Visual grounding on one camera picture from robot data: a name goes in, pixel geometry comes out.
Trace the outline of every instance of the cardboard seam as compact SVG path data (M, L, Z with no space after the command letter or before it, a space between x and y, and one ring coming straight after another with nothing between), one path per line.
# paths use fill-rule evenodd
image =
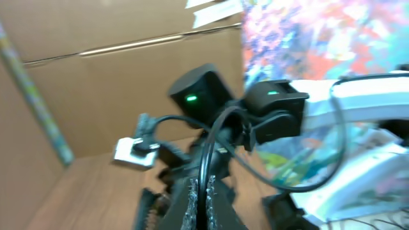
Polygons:
M85 50L82 52L78 53L73 53L73 54L66 54L62 56L57 56L57 57L48 57L45 59L39 59L39 60L34 60L34 61L26 61L23 64L25 66L30 67L31 65L44 65L50 61L55 61L58 59L64 59L64 58L69 58L72 56L80 56L80 57L87 57L87 56L94 56L98 54L106 54L106 53L111 53L111 52L116 52L120 50L129 50L129 49L134 49L134 48L140 48L140 47L148 47L150 45L158 45L162 43L168 43L168 42L175 42L178 40L183 40L186 39L187 37L195 36L195 35L207 35L207 34L212 34L212 33L217 33L220 31L224 31L227 29L240 29L241 28L241 23L236 23L232 24L229 26L220 26L220 27L214 27L211 29L202 29L198 31L189 31L185 33L178 33L178 34L173 34L173 35L166 35L166 36L161 36L158 38L151 38L149 40L143 40L143 41L138 41L138 42L130 42L130 43L124 43L122 45L113 45L110 47L105 47L105 48L97 48L97 49L90 49L90 50Z

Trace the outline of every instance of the cardboard panel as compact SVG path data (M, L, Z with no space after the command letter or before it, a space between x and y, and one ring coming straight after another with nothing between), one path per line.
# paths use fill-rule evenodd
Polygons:
M192 31L187 0L0 1L0 19L23 61L64 56L122 43ZM200 27L240 22L233 15Z
M88 57L28 66L76 157L112 151L132 135L137 117L178 114L166 93L185 72L215 63L236 94L242 88L239 30L192 36ZM179 121L160 125L158 138L177 140L197 130Z
M63 166L0 64L0 229L23 230Z

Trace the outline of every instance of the brown surface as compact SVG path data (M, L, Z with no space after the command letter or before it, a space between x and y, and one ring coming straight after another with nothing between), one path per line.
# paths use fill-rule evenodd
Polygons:
M110 152L119 138L132 134L140 113L179 113L167 90L205 63L215 63L228 86L241 94L238 29L26 67L75 156L84 157ZM158 136L177 140L197 133L175 124L160 125Z
M191 140L177 144L186 147ZM161 191L162 185L156 180L160 167L138 172L111 165L111 157L76 160L27 230L131 230L141 189ZM252 157L250 163L261 168L257 158ZM238 181L236 212L249 229L268 229L260 198L272 195L274 189L256 181L234 161L231 170Z
M44 132L0 63L0 229L26 227L62 173Z
M0 1L0 19L23 61L192 31L186 0ZM200 27L227 26L240 15Z

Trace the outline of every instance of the green led indicator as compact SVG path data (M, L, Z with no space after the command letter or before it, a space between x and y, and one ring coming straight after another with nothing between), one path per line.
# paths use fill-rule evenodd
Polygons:
M195 95L189 95L186 97L186 101L191 102L197 99L197 96Z

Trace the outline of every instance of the white label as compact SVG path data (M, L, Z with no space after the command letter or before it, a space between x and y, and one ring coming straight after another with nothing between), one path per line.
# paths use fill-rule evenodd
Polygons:
M193 28L204 26L242 11L243 6L240 0L227 0L223 3L209 6L203 10L194 12L196 19L193 23Z
M187 0L185 9L191 8L191 7L194 7L194 6L199 6L201 4L209 3L211 1L213 1L213 0Z

